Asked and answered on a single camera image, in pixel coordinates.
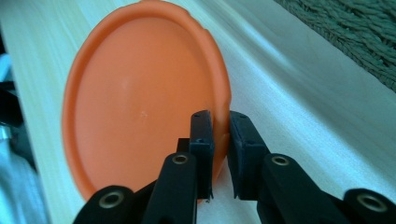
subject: table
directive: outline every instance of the table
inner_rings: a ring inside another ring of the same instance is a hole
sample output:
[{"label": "table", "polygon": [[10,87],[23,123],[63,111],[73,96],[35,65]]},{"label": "table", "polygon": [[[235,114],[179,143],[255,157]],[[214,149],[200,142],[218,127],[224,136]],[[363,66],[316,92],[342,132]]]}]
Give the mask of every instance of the table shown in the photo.
[{"label": "table", "polygon": [[[0,2],[0,22],[53,223],[84,204],[61,132],[64,87],[79,47],[108,13],[135,1]],[[341,198],[367,188],[396,202],[396,94],[271,0],[171,1],[217,41],[232,110],[253,120],[272,152],[292,156]],[[233,199],[226,166],[198,223],[258,223],[254,202]]]}]

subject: orange disc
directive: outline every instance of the orange disc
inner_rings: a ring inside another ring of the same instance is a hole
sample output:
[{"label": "orange disc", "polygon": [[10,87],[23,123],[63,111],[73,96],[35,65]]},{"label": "orange disc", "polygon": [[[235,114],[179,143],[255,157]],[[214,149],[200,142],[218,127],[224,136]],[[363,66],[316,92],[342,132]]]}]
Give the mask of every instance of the orange disc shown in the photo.
[{"label": "orange disc", "polygon": [[186,10],[160,1],[115,10],[82,45],[65,89],[64,150],[82,196],[109,185],[136,191],[157,179],[200,110],[212,116],[216,178],[230,102],[219,49]]}]

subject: tabletop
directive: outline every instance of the tabletop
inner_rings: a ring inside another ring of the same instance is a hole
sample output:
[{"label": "tabletop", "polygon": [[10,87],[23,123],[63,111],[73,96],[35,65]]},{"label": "tabletop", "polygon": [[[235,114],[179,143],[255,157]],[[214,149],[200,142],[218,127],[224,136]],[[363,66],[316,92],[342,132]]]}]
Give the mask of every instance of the tabletop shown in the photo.
[{"label": "tabletop", "polygon": [[[0,25],[50,219],[71,223],[85,203],[64,155],[61,116],[73,60],[95,25],[135,1],[0,1]],[[396,94],[275,1],[170,1],[214,37],[231,109],[252,119],[272,152],[299,162],[342,198],[366,188],[396,202]],[[198,223],[259,223],[233,198],[225,164]]]}]

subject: braided fabric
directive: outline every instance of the braided fabric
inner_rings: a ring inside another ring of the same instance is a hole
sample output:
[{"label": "braided fabric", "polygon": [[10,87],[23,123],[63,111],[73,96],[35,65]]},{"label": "braided fabric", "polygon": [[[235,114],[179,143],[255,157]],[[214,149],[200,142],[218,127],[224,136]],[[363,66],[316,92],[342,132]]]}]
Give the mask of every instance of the braided fabric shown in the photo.
[{"label": "braided fabric", "polygon": [[396,0],[275,0],[396,92]]}]

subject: wooden table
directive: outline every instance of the wooden table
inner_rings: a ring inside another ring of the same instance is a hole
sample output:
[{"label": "wooden table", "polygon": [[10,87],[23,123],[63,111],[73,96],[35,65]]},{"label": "wooden table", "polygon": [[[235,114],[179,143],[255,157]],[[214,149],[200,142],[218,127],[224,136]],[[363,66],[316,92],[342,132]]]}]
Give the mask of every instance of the wooden table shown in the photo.
[{"label": "wooden table", "polygon": [[[61,133],[70,66],[92,28],[133,1],[0,2],[0,22],[53,223],[84,204]],[[273,152],[292,156],[325,191],[367,188],[396,201],[396,94],[273,1],[171,1],[216,39],[233,91]],[[226,166],[198,223],[257,223],[233,199]]]}]

